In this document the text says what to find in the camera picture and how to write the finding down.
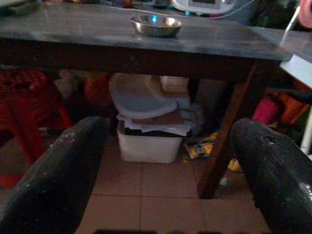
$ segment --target tiled floor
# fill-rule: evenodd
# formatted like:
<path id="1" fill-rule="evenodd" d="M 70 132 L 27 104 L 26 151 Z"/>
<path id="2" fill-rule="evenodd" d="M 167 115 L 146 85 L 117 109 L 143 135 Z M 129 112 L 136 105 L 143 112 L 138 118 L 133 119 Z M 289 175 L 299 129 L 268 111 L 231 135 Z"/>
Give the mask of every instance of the tiled floor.
<path id="1" fill-rule="evenodd" d="M 97 229 L 179 230 L 189 234 L 261 234 L 269 229 L 254 207 L 243 174 L 227 172 L 227 185 L 215 199 L 200 200 L 196 183 L 204 160 L 177 160 L 172 164 L 133 163 L 121 160 L 116 138 L 106 144 L 93 194 L 77 234 Z M 0 189 L 0 203 L 9 196 Z"/>

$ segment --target stainless steel bowl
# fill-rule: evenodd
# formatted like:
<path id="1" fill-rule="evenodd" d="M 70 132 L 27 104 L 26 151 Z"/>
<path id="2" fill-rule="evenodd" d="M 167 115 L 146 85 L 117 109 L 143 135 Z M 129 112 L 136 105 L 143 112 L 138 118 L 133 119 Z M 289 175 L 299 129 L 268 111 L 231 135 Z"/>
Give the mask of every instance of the stainless steel bowl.
<path id="1" fill-rule="evenodd" d="M 174 18 L 157 15 L 133 16 L 131 22 L 138 33 L 158 38 L 173 37 L 182 27 Z"/>

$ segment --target white plastic bin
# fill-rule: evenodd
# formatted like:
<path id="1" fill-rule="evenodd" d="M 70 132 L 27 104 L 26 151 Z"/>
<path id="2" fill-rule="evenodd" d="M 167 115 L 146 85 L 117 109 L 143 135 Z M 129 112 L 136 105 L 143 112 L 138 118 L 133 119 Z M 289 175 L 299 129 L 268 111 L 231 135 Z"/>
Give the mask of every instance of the white plastic bin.
<path id="1" fill-rule="evenodd" d="M 182 137 L 124 135 L 117 129 L 121 157 L 125 161 L 171 163 L 182 141 Z"/>

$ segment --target wooden table leg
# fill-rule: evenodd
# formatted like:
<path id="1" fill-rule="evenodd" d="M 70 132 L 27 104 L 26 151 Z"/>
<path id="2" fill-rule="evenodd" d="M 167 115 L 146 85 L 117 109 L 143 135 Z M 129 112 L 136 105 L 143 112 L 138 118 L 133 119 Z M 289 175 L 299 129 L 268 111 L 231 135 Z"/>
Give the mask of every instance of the wooden table leg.
<path id="1" fill-rule="evenodd" d="M 238 83 L 222 120 L 212 154 L 201 175 L 198 195 L 202 199 L 213 198 L 220 180 L 233 156 L 230 143 L 232 125 L 243 117 L 252 117 L 264 95 L 269 80 L 278 69 L 278 64 L 270 61 L 256 61 L 245 83 Z"/>

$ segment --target red plastic stool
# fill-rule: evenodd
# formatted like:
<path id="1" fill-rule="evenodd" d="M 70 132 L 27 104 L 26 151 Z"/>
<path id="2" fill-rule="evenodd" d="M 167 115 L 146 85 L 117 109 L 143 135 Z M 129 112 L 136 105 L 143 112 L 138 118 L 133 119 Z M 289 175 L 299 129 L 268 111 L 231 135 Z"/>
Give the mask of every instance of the red plastic stool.
<path id="1" fill-rule="evenodd" d="M 54 113 L 59 113 L 59 117 L 54 117 Z M 72 126 L 52 80 L 34 69 L 0 70 L 0 128 L 17 137 L 30 164 L 45 152 L 39 133 L 39 127 L 43 126 L 63 129 Z M 0 186 L 12 188 L 21 177 L 0 175 Z"/>

